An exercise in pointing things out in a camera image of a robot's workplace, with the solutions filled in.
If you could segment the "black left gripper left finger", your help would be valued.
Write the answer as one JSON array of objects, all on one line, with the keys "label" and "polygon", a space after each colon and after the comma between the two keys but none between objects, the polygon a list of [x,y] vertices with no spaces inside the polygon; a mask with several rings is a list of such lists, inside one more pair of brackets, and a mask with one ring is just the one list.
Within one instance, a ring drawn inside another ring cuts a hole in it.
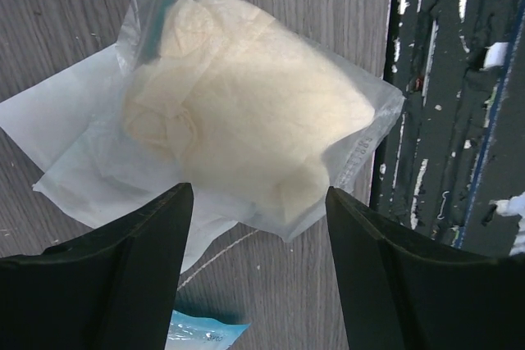
[{"label": "black left gripper left finger", "polygon": [[164,348],[193,204],[178,184],[39,255],[4,257],[2,348]]}]

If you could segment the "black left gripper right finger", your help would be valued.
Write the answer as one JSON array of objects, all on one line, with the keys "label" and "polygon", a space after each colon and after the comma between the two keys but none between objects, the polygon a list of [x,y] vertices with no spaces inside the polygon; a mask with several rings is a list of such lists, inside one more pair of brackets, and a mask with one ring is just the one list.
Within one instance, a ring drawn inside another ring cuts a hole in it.
[{"label": "black left gripper right finger", "polygon": [[338,188],[326,218],[350,348],[523,348],[523,255],[446,246]]}]

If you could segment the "large blue cotton pack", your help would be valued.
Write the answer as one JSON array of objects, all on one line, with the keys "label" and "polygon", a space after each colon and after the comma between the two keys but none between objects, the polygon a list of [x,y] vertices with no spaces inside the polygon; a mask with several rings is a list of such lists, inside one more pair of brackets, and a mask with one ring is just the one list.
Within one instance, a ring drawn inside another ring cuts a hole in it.
[{"label": "large blue cotton pack", "polygon": [[166,350],[226,350],[250,327],[229,325],[206,317],[188,316],[173,311],[165,345]]}]

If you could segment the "white gauze pad stack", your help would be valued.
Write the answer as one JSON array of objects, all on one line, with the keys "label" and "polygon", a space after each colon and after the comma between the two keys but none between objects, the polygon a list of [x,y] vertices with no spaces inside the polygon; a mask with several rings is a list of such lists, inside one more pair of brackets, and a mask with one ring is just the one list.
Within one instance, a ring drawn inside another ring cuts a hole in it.
[{"label": "white gauze pad stack", "polygon": [[105,180],[81,137],[120,80],[116,49],[109,46],[1,103],[2,129],[44,172],[34,191],[92,229],[160,194]]}]

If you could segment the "clear bag beige pad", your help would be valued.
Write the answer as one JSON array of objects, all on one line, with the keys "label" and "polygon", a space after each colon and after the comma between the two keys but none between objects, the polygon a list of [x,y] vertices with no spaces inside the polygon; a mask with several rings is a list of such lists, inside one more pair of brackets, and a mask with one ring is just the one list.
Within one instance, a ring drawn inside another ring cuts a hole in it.
[{"label": "clear bag beige pad", "polygon": [[122,129],[211,211],[291,240],[349,186],[403,94],[245,0],[131,0]]}]

